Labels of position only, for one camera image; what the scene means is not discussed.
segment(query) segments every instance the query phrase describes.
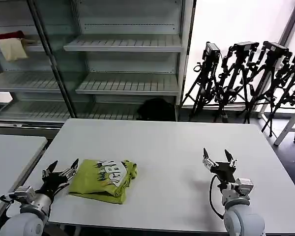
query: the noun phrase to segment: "beige cloth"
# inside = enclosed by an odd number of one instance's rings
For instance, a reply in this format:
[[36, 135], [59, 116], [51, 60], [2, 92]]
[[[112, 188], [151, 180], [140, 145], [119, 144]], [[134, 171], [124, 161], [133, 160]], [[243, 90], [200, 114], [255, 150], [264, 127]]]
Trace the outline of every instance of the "beige cloth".
[[7, 61], [28, 58], [19, 38], [0, 39], [0, 49]]

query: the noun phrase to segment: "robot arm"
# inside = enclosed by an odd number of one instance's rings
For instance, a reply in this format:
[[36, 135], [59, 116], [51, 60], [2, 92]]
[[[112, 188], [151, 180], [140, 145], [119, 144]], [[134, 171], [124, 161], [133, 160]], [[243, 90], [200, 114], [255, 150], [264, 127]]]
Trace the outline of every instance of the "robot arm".
[[222, 205], [225, 207], [224, 215], [217, 213], [215, 209], [213, 211], [223, 219], [230, 236], [266, 236], [263, 218], [249, 206], [248, 195], [254, 185], [250, 179], [238, 178], [235, 180], [233, 173], [236, 170], [236, 160], [227, 150], [225, 150], [225, 154], [228, 162], [215, 162], [209, 158], [204, 148], [203, 163], [220, 180], [221, 183], [218, 187], [222, 193]]
[[21, 213], [8, 219], [0, 229], [0, 236], [41, 236], [43, 221], [34, 213]]
[[50, 206], [55, 195], [68, 186], [68, 181], [78, 168], [77, 159], [70, 168], [62, 172], [53, 172], [57, 162], [43, 170], [43, 186], [34, 191], [29, 187], [19, 187], [16, 191], [2, 195], [0, 200], [12, 204], [21, 203], [20, 214], [11, 217], [0, 229], [0, 236], [40, 236], [48, 221]]

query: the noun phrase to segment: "metal shelf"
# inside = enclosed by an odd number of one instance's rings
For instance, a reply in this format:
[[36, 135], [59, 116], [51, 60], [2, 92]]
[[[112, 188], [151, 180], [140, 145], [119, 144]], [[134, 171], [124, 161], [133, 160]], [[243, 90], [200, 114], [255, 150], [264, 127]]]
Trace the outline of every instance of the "metal shelf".
[[83, 94], [178, 95], [173, 74], [89, 73], [75, 90]]
[[34, 44], [29, 44], [24, 46], [24, 49], [27, 52], [44, 52], [45, 51], [40, 40]]
[[0, 74], [0, 91], [60, 93], [51, 71], [5, 71]]
[[136, 120], [139, 107], [140, 104], [96, 103], [84, 118]]
[[62, 101], [15, 101], [0, 111], [0, 121], [65, 122], [68, 118]]
[[183, 47], [176, 34], [85, 34], [63, 47], [86, 52], [174, 52]]

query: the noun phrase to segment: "camera tripod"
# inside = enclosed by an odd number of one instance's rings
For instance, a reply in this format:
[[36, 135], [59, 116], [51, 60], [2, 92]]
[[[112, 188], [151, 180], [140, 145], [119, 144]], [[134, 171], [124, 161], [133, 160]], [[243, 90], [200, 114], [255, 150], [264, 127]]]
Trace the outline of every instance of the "camera tripod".
[[[238, 95], [238, 88], [233, 89], [236, 78], [240, 71], [242, 72], [242, 83], [244, 84], [244, 100], [246, 108], [248, 109], [248, 98], [247, 98], [247, 70], [243, 65], [245, 63], [246, 58], [248, 58], [247, 64], [252, 60], [259, 43], [256, 42], [242, 42], [234, 44], [234, 46], [230, 47], [227, 55], [223, 58], [222, 68], [223, 73], [219, 75], [220, 81], [215, 85], [216, 97], [215, 101], [218, 102], [219, 108], [214, 117], [213, 122], [216, 122], [218, 116], [222, 118], [223, 123], [228, 123], [227, 114], [224, 111], [224, 107], [228, 103], [235, 102], [236, 97]], [[233, 52], [236, 54], [236, 62], [233, 63], [228, 69], [227, 62], [228, 59], [233, 55]], [[233, 75], [231, 80], [227, 86], [224, 86], [225, 80], [228, 76], [230, 76], [231, 71], [233, 71]]]
[[[292, 92], [292, 94], [290, 94], [291, 88], [293, 86], [295, 86], [295, 56], [293, 58], [292, 63], [293, 63], [293, 65], [291, 66], [290, 70], [282, 78], [282, 80], [283, 80], [282, 89], [284, 91], [283, 95], [280, 98], [280, 100], [277, 102], [277, 104], [275, 105], [274, 110], [271, 111], [271, 113], [269, 115], [269, 119], [266, 121], [265, 125], [263, 126], [263, 128], [261, 130], [262, 132], [264, 132], [264, 130], [266, 129], [269, 122], [270, 123], [272, 122], [276, 111], [281, 107], [282, 104], [285, 104], [285, 103], [289, 102], [291, 106], [295, 105], [295, 90]], [[289, 82], [289, 84], [287, 85], [286, 88], [283, 88], [292, 74], [293, 74], [293, 77], [292, 77], [291, 81]], [[271, 125], [270, 125], [270, 135], [269, 136], [270, 137], [272, 136], [272, 126]]]
[[264, 70], [264, 73], [258, 83], [258, 86], [256, 88], [256, 90], [253, 89], [252, 85], [250, 85], [250, 94], [252, 95], [252, 98], [250, 100], [250, 102], [248, 102], [248, 108], [246, 107], [245, 110], [243, 110], [239, 115], [241, 115], [242, 113], [244, 113], [246, 111], [245, 114], [245, 119], [243, 123], [246, 123], [246, 121], [249, 122], [249, 118], [250, 118], [250, 114], [252, 112], [253, 107], [255, 106], [255, 103], [259, 100], [263, 100], [265, 99], [265, 95], [266, 97], [270, 97], [270, 103], [273, 103], [274, 100], [274, 88], [273, 86], [270, 87], [270, 91], [267, 91], [267, 93], [263, 93], [263, 91], [266, 88], [266, 83], [267, 83], [267, 78], [268, 78], [268, 74], [271, 74], [271, 83], [274, 81], [274, 72], [275, 72], [275, 64], [276, 62], [282, 57], [282, 56], [288, 56], [289, 54], [289, 49], [286, 47], [283, 47], [277, 43], [273, 43], [273, 42], [268, 42], [265, 41], [264, 45], [262, 47], [260, 56], [258, 61], [262, 61], [262, 58], [264, 57], [264, 55], [267, 55], [267, 58], [265, 60], [265, 64], [262, 65], [260, 67], [259, 70], [256, 70], [254, 73], [252, 73], [251, 77], [249, 78], [249, 81], [253, 81], [253, 79], [262, 71]]
[[[220, 50], [214, 43], [207, 42], [206, 49], [203, 51], [202, 59], [204, 60], [202, 65], [200, 62], [193, 69], [195, 72], [200, 72], [197, 79], [191, 86], [188, 93], [186, 93], [185, 99], [182, 102], [182, 105], [187, 98], [190, 98], [194, 101], [191, 113], [189, 115], [189, 121], [192, 117], [202, 111], [205, 104], [209, 103], [214, 95], [213, 82], [216, 81], [215, 71], [220, 58]], [[199, 85], [199, 91], [197, 93], [196, 99], [194, 99], [190, 94], [194, 87]]]

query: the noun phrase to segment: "red cloth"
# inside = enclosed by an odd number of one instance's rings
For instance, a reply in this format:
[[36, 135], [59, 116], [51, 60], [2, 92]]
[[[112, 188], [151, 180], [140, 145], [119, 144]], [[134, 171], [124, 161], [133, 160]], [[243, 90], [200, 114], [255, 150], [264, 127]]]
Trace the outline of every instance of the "red cloth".
[[15, 31], [15, 32], [11, 32], [11, 33], [3, 33], [0, 34], [0, 39], [6, 39], [6, 38], [24, 38], [25, 35], [23, 34], [23, 32], [21, 30], [19, 31]]

